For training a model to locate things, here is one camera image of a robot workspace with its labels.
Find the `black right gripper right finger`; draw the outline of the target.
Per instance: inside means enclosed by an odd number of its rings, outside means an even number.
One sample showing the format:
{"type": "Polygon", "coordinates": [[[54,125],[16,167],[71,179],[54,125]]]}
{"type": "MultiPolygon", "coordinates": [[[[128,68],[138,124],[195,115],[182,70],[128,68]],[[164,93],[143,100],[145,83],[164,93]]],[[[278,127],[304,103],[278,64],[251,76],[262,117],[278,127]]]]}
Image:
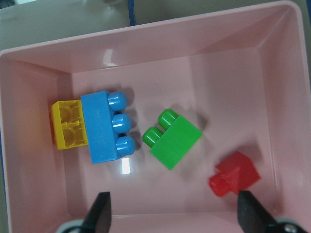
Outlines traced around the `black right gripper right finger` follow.
{"type": "Polygon", "coordinates": [[[271,233],[277,228],[277,221],[247,190],[238,193],[237,218],[244,233],[271,233]]]}

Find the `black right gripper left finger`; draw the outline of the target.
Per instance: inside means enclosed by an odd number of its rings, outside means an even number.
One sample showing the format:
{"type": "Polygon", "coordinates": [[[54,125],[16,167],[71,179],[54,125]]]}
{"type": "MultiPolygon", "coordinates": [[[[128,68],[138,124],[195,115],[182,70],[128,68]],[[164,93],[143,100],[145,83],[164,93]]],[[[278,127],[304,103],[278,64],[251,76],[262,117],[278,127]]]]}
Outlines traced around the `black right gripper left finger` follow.
{"type": "Polygon", "coordinates": [[[82,223],[83,233],[108,233],[112,222],[110,192],[100,192],[82,223]]]}

